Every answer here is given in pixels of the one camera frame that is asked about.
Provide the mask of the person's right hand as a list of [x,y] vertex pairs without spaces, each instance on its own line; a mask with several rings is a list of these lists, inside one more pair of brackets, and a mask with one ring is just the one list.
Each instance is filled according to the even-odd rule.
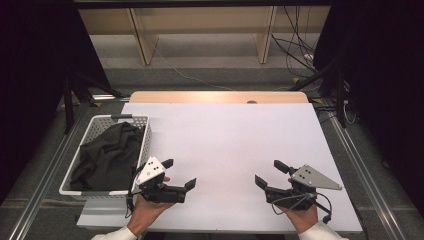
[[288,217],[298,233],[303,233],[318,222],[318,210],[312,205],[306,211],[294,211],[279,206],[279,209]]

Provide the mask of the person's left hand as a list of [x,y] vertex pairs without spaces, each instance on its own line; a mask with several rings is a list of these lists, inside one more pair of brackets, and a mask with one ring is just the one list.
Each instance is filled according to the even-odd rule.
[[148,202],[141,195],[138,195],[127,228],[139,237],[165,210],[172,206],[173,203]]

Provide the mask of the short aluminium bar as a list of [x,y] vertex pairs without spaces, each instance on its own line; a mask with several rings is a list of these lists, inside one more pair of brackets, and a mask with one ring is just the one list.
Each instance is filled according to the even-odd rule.
[[129,102],[130,97],[116,97],[109,94],[95,94],[92,96],[93,101],[95,102],[104,102],[104,101],[121,101]]

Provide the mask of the black curtain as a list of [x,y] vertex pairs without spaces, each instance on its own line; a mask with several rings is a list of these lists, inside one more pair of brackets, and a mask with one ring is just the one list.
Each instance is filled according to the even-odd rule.
[[0,0],[0,204],[81,75],[109,84],[73,0]]
[[329,64],[354,21],[345,79],[383,159],[424,217],[424,0],[334,0],[314,65]]

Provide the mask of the white board table cover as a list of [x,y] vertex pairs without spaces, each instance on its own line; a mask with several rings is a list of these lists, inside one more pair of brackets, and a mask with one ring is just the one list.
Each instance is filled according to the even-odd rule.
[[280,160],[341,180],[309,104],[127,103],[122,111],[149,118],[149,153],[174,161],[166,172],[172,184],[196,182],[184,203],[152,225],[156,232],[291,233],[254,178],[288,188],[287,175],[274,166]]

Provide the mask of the dark pleated skirt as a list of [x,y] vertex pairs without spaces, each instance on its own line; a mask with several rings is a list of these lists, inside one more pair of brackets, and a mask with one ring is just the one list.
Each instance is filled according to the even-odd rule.
[[77,166],[71,173],[75,191],[127,189],[138,161],[144,127],[127,122],[112,125],[92,141],[80,146]]

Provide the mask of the light wooden shelf unit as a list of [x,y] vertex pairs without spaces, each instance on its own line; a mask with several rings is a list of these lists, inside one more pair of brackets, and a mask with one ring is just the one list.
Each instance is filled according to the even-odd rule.
[[328,6],[185,7],[82,9],[79,14],[91,35],[132,35],[141,63],[151,63],[161,34],[233,34],[254,36],[258,60],[268,58],[271,35],[322,31]]

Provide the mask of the black overhead bar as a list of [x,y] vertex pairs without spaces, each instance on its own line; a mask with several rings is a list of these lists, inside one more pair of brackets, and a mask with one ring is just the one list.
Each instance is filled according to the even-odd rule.
[[329,6],[338,0],[72,0],[79,8]]

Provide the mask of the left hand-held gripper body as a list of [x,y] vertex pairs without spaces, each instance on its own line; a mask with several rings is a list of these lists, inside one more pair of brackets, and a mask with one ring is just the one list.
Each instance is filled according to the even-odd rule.
[[150,157],[135,172],[132,194],[140,194],[146,201],[154,203],[184,203],[184,187],[164,183],[165,169],[156,157]]

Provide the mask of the long aluminium rail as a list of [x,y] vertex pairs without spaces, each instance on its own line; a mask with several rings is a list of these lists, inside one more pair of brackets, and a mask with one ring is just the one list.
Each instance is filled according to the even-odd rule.
[[383,194],[379,190],[370,171],[366,167],[362,156],[355,146],[348,131],[336,120],[336,116],[329,113],[331,123],[335,129],[345,151],[348,154],[350,162],[357,173],[361,184],[363,185],[368,198],[370,199],[375,212],[377,213],[390,240],[407,240],[406,235],[401,228],[395,214],[390,209]]
[[75,137],[76,129],[81,122],[81,119],[89,108],[88,103],[81,103],[75,113],[75,122],[62,137],[60,144],[58,145],[53,157],[51,158],[49,165],[41,177],[35,192],[29,198],[25,204],[25,208],[20,215],[16,225],[13,228],[8,240],[24,240],[39,209],[42,205],[42,201],[45,198],[50,186],[58,172],[60,165],[62,164],[69,147]]

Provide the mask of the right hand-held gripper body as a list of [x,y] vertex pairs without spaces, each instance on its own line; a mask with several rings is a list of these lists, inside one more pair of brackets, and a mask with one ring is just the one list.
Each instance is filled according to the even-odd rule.
[[327,211],[327,208],[316,202],[318,196],[316,189],[341,190],[342,186],[309,165],[298,169],[289,168],[287,174],[290,176],[292,187],[284,190],[268,185],[264,190],[266,202],[294,211],[306,211],[316,204]]

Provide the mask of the white perforated plastic basket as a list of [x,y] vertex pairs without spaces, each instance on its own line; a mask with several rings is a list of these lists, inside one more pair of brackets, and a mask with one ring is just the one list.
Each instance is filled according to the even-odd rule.
[[79,146],[73,156],[73,159],[68,167],[67,173],[59,188],[59,193],[64,196],[71,196],[78,200],[100,199],[100,198],[124,198],[129,189],[129,183],[126,183],[119,190],[107,188],[105,191],[99,190],[73,190],[71,188],[71,175],[80,163],[81,146],[92,142],[98,138],[105,130],[113,125],[127,122],[132,126],[139,128],[143,132],[141,139],[141,149],[137,159],[135,168],[144,164],[149,158],[149,147],[152,136],[149,117],[141,115],[97,115],[94,116],[85,130],[85,133],[79,143]]

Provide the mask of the black metal stand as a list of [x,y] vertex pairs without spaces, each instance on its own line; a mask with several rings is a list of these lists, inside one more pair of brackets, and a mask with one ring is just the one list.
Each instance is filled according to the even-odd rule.
[[308,77],[304,81],[296,83],[290,88],[290,91],[300,91],[304,87],[312,84],[313,82],[321,79],[322,83],[319,87],[318,93],[321,97],[328,97],[331,93],[335,94],[336,99],[336,118],[343,128],[346,127],[344,117],[344,73],[341,60],[334,58],[327,66],[319,70],[317,73]]
[[80,103],[93,103],[95,98],[89,90],[92,86],[111,95],[114,99],[124,99],[129,97],[128,94],[114,90],[110,86],[106,86],[103,83],[95,81],[81,72],[68,72],[63,80],[63,99],[66,116],[65,133],[68,133],[75,123],[72,95],[75,95]]

